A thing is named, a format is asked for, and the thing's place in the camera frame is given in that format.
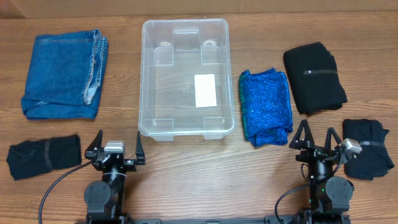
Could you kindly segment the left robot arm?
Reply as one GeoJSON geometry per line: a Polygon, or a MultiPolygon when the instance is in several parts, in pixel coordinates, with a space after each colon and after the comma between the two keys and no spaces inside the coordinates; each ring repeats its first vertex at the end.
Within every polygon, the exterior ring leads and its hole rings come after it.
{"type": "Polygon", "coordinates": [[[93,167],[102,173],[101,180],[90,183],[84,192],[87,205],[87,223],[132,223],[130,215],[123,211],[127,172],[135,172],[137,166],[146,163],[137,134],[136,157],[126,159],[123,141],[108,141],[102,145],[103,131],[99,130],[93,142],[85,151],[85,157],[93,167]]]}

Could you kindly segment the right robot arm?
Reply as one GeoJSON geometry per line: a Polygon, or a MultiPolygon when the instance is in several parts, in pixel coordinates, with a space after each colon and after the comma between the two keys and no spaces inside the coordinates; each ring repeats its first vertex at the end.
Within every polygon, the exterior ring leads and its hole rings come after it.
{"type": "Polygon", "coordinates": [[[354,185],[335,175],[348,161],[347,147],[334,128],[328,128],[325,145],[317,146],[306,119],[301,120],[298,130],[289,144],[300,154],[295,159],[308,167],[306,187],[309,188],[309,208],[303,208],[292,219],[297,224],[350,224],[349,201],[354,185]]]}

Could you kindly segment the large black garment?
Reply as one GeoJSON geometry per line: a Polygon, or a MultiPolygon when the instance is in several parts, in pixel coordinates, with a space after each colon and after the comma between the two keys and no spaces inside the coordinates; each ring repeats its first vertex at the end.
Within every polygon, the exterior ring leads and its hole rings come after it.
{"type": "Polygon", "coordinates": [[[348,101],[335,58],[321,42],[290,49],[283,59],[299,113],[338,110],[348,101]]]}

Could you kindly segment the blue sequin fabric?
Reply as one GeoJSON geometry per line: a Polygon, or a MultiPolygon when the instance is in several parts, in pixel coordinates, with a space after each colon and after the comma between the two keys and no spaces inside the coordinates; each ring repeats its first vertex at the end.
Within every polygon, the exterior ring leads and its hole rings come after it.
{"type": "Polygon", "coordinates": [[[244,137],[255,147],[284,145],[293,130],[289,85],[284,72],[274,68],[249,70],[239,76],[239,100],[244,137]]]}

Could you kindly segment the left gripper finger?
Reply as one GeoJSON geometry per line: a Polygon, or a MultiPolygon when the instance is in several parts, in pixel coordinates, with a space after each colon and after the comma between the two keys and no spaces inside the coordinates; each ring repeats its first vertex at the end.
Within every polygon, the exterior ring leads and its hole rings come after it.
{"type": "Polygon", "coordinates": [[[94,150],[97,150],[98,148],[101,148],[102,138],[103,138],[103,130],[100,129],[98,131],[96,137],[94,138],[94,140],[87,147],[86,152],[93,152],[94,150]]]}
{"type": "Polygon", "coordinates": [[[136,139],[136,159],[137,160],[145,160],[145,154],[143,150],[143,146],[141,143],[141,134],[140,131],[137,132],[137,139],[136,139]]]}

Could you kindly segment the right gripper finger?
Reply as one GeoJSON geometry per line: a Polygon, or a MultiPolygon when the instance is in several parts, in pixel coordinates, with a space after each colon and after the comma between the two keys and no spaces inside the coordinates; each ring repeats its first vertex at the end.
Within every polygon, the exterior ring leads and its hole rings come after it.
{"type": "Polygon", "coordinates": [[[334,138],[336,145],[338,146],[341,143],[341,139],[336,133],[335,129],[330,127],[327,129],[326,138],[325,138],[325,149],[332,150],[331,139],[334,138]]]}
{"type": "Polygon", "coordinates": [[[301,120],[298,130],[289,144],[290,148],[314,148],[315,141],[306,119],[301,120]]]}

